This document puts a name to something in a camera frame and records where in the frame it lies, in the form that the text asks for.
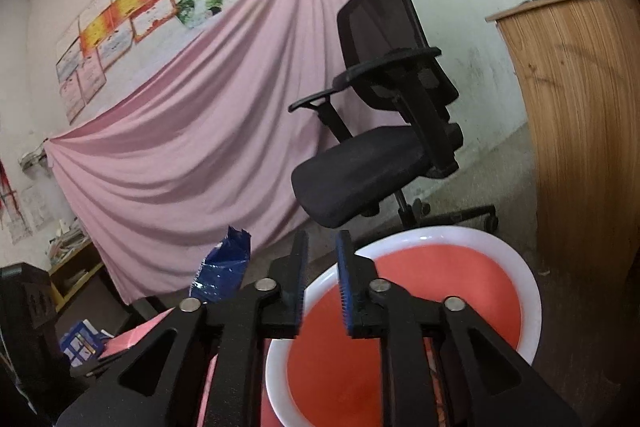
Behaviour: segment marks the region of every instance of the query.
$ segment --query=chair caster wheel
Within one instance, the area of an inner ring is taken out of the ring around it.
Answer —
[[[412,211],[414,211],[415,219],[420,223],[423,217],[426,217],[431,212],[431,205],[429,203],[422,203],[420,198],[415,198],[414,203],[411,205]]]
[[[498,230],[498,216],[494,214],[489,214],[484,218],[484,223],[482,224],[484,231],[488,233],[495,233]]]

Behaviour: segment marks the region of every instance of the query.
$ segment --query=pink bedsheet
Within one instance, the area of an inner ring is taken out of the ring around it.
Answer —
[[[346,1],[238,0],[132,95],[46,143],[126,303],[190,285],[227,225],[256,251],[306,219],[290,174],[326,140],[312,111],[286,108],[344,69]],[[352,92],[335,102],[354,132],[400,123]]]

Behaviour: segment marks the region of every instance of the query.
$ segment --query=chair seat cushion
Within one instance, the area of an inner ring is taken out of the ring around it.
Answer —
[[[446,127],[454,149],[459,148],[460,127]],[[300,164],[291,184],[306,213],[323,227],[335,229],[427,174],[430,167],[410,125],[376,127]]]

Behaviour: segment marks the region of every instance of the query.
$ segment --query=chair base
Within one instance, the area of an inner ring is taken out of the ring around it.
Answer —
[[[353,242],[356,249],[366,247],[374,241],[384,239],[389,235],[403,232],[404,230],[419,229],[421,227],[438,227],[442,225],[457,225],[463,221],[481,216],[486,216],[482,224],[485,232],[495,233],[498,229],[498,216],[496,215],[495,205],[493,204],[473,206],[471,208],[448,212],[447,214],[431,216],[431,206],[429,203],[423,203],[421,200],[416,199],[414,203],[409,206],[404,199],[402,190],[398,190],[394,195],[396,196],[396,201],[398,201],[398,216],[400,217],[402,226],[382,230],[378,233],[357,239]]]

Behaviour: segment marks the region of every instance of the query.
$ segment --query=mesh chair backrest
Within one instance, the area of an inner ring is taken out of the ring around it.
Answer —
[[[347,68],[393,50],[428,47],[414,4],[411,0],[349,0],[337,17],[342,55]],[[458,97],[436,60],[418,75],[420,83],[430,90],[439,113],[448,120],[447,103]],[[393,92],[369,82],[353,86],[356,93],[372,108],[398,110],[392,101]]]

